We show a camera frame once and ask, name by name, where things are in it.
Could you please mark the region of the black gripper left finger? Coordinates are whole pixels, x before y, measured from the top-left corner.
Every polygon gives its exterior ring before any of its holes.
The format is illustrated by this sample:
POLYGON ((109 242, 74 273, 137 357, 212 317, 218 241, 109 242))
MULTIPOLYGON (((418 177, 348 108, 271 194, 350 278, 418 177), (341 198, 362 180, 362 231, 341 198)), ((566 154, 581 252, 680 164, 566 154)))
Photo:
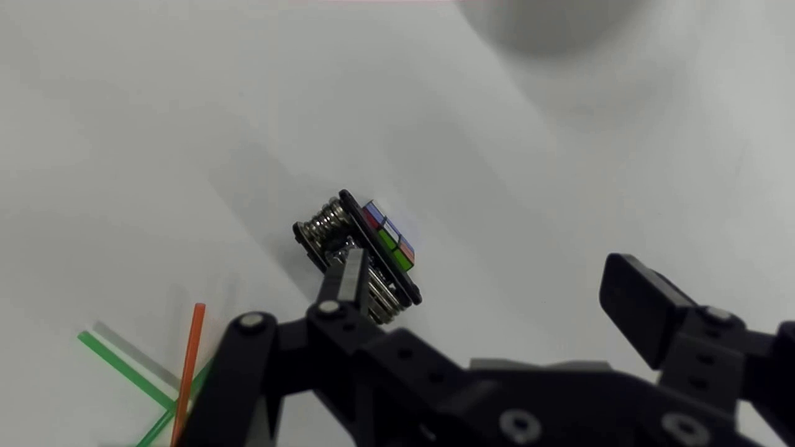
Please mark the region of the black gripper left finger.
POLYGON ((317 300, 300 319, 252 310, 228 322, 177 447, 276 447, 283 400, 314 393, 356 426, 350 334, 362 322, 356 259, 325 271, 317 300))

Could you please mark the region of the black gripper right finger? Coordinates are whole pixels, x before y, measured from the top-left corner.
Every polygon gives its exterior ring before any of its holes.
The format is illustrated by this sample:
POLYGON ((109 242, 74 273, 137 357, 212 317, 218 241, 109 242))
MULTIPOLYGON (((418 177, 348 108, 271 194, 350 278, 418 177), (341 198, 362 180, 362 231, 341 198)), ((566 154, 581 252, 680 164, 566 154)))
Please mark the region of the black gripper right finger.
POLYGON ((758 332, 735 313, 700 305, 637 256, 610 252, 598 302, 659 385, 715 411, 740 401, 774 430, 795 432, 795 322, 758 332))

